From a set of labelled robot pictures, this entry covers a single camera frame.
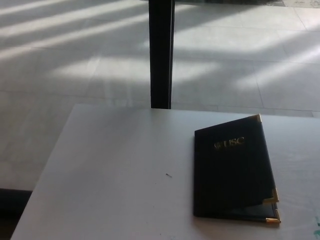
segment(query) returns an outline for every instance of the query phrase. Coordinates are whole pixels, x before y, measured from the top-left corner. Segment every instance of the green stain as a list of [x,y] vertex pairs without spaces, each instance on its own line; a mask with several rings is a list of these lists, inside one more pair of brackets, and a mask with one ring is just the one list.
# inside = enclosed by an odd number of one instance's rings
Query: green stain
[[315,230],[315,231],[313,232],[313,234],[314,234],[314,236],[315,236],[316,239],[320,239],[320,230]]

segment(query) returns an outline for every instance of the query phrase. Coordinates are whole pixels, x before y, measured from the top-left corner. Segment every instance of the gold logo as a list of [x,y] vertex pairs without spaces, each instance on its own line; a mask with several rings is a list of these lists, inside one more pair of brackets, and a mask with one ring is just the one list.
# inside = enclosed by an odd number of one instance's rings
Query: gold logo
[[226,141],[219,141],[214,144],[214,148],[216,150],[222,149],[222,148],[230,148],[239,146],[245,143],[245,137],[241,136],[238,138],[229,139]]

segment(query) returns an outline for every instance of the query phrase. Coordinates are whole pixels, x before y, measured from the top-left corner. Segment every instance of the sunlight on floor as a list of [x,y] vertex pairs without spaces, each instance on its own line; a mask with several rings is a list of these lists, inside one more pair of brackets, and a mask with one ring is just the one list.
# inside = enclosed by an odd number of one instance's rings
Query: sunlight on floor
[[6,15],[6,14],[16,14],[18,12],[27,11],[30,9],[36,9],[45,7],[48,5],[58,4],[62,2],[70,2],[70,1],[76,1],[76,0],[40,0],[40,1],[34,1],[26,4],[22,4],[19,6],[12,6],[7,8],[0,9],[0,16]]

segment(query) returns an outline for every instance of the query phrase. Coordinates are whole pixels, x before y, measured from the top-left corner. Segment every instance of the tile grout line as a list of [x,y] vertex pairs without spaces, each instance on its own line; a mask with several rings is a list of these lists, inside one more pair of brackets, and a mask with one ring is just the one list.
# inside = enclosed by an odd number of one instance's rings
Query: tile grout line
[[295,15],[299,18],[300,22],[301,22],[302,25],[304,26],[305,30],[309,32],[309,30],[306,28],[306,25],[304,24],[304,22],[301,20],[301,18],[300,18],[300,16],[299,16],[299,14],[297,13],[295,7],[293,7],[293,10],[294,10]]
[[259,87],[259,84],[258,84],[258,77],[257,77],[257,73],[256,73],[256,68],[255,68],[254,61],[251,61],[251,64],[252,64],[252,68],[253,68],[253,74],[254,74],[255,84],[256,84],[256,87],[258,88],[258,91],[259,91],[259,96],[260,96],[260,99],[261,99],[261,104],[262,104],[262,107],[265,108],[264,101],[262,100],[262,95],[261,95],[260,87]]

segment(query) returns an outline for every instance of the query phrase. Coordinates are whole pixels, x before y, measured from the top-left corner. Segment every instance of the floor tile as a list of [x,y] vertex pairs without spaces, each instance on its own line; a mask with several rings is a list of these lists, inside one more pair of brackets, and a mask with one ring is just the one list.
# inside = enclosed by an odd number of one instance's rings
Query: floor tile
[[149,23],[145,22],[110,22],[87,19],[79,32],[62,36],[51,44],[55,48],[101,52],[114,46],[122,48],[139,45],[149,39]]
[[16,134],[35,101],[32,94],[0,91],[0,136]]
[[45,164],[0,161],[0,188],[32,191]]
[[277,31],[288,62],[320,64],[320,32]]
[[87,97],[150,100],[150,62],[147,56],[102,56],[90,81]]
[[36,79],[38,51],[31,48],[1,47],[0,58],[4,52],[19,52],[19,54],[0,59],[0,88],[28,93],[39,91],[40,85]]
[[306,30],[292,7],[243,6],[241,20],[245,28]]
[[10,163],[32,163],[44,166],[58,137],[59,135],[43,134],[16,135],[8,141],[0,157],[2,160]]
[[198,26],[242,27],[239,6],[229,4],[177,4],[175,27],[188,29]]
[[58,137],[75,105],[73,97],[60,95],[38,96],[21,125],[18,135]]
[[175,60],[172,78],[176,103],[263,106],[251,61]]
[[175,110],[191,110],[191,111],[207,111],[217,112],[218,106],[215,105],[204,105],[204,104],[192,104],[192,103],[179,103],[172,102],[171,109]]
[[312,111],[312,115],[314,118],[320,119],[320,111]]
[[84,19],[55,16],[34,18],[2,28],[5,34],[1,44],[36,48],[71,48],[73,45],[72,41],[67,41],[68,36],[79,32],[85,22]]
[[174,57],[285,61],[275,30],[199,26],[174,35]]
[[43,49],[36,68],[41,92],[84,96],[99,61],[88,52]]
[[144,21],[139,18],[141,15],[149,14],[149,5],[147,1],[141,0],[122,0],[114,2],[106,2],[98,5],[94,9],[92,7],[85,8],[82,15],[90,19],[105,21]]
[[308,31],[320,31],[320,8],[296,7],[295,12]]
[[265,108],[320,111],[318,64],[261,61],[254,68]]
[[291,116],[291,117],[310,117],[310,118],[313,117],[311,111],[286,110],[286,109],[275,109],[274,115]]
[[274,109],[255,108],[255,107],[236,107],[236,106],[218,106],[218,111],[222,113],[237,113],[237,114],[265,114],[274,115]]

